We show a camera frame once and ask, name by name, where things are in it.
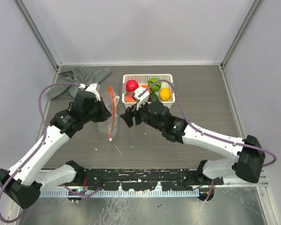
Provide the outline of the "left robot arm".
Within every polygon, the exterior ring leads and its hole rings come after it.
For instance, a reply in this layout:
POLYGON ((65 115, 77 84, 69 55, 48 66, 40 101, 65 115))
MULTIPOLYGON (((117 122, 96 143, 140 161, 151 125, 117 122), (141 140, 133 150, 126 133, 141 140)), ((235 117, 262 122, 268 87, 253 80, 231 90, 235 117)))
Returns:
POLYGON ((9 170, 0 169, 0 187, 4 193, 22 209, 27 209, 47 190, 65 183, 81 185, 85 169, 74 161, 66 162, 43 177, 38 173, 53 154, 82 130, 86 123, 104 122, 110 116, 98 91, 80 91, 67 109, 55 114, 42 138, 21 160, 9 170))

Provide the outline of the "yellow lemon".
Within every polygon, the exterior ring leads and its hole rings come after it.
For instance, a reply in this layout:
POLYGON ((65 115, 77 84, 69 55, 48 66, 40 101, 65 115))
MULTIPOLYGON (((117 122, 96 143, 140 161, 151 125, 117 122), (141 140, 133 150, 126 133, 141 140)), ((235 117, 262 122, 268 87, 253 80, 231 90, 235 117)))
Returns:
POLYGON ((171 91, 168 88, 162 88, 159 91, 159 99, 162 101, 168 101, 171 98, 171 91))

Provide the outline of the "pink peach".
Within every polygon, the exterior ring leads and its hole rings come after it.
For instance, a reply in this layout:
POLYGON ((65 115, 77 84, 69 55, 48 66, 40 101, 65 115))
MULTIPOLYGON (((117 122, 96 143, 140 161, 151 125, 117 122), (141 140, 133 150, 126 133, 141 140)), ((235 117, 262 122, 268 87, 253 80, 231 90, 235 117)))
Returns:
POLYGON ((125 101, 126 103, 134 103, 134 102, 136 102, 136 99, 133 97, 133 91, 127 92, 127 93, 124 95, 124 101, 125 101))

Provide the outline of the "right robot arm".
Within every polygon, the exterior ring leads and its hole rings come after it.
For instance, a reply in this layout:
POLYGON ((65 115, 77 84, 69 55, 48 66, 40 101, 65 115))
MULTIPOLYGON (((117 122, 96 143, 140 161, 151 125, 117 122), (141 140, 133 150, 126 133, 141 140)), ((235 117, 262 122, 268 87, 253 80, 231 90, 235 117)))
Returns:
POLYGON ((196 170, 198 183, 205 185, 222 176, 236 175, 249 183, 258 183, 265 153, 256 137, 245 139, 203 129, 170 113, 160 102, 145 103, 125 109, 120 116, 128 127, 145 123, 162 133, 171 142, 202 147, 224 156, 220 160, 202 160, 196 170))

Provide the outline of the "green avocado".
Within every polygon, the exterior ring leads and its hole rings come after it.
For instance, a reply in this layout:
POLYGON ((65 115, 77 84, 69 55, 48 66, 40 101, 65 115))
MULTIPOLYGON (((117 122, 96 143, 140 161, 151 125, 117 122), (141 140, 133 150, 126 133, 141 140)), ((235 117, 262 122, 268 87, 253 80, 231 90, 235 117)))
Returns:
POLYGON ((149 97, 148 97, 148 101, 149 102, 159 102, 159 97, 157 96, 157 94, 155 92, 151 92, 149 94, 149 97))

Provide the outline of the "clear zip top bag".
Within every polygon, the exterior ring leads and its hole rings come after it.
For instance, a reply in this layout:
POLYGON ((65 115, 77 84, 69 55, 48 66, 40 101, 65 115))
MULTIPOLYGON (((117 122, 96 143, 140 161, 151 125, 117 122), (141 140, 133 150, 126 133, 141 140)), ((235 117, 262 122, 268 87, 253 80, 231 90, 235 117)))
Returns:
POLYGON ((111 116, 104 122, 98 123, 98 129, 101 133, 108 135, 111 142, 118 132, 118 114, 117 106, 119 102, 119 95, 110 86, 108 90, 103 94, 104 104, 107 110, 111 113, 111 116))

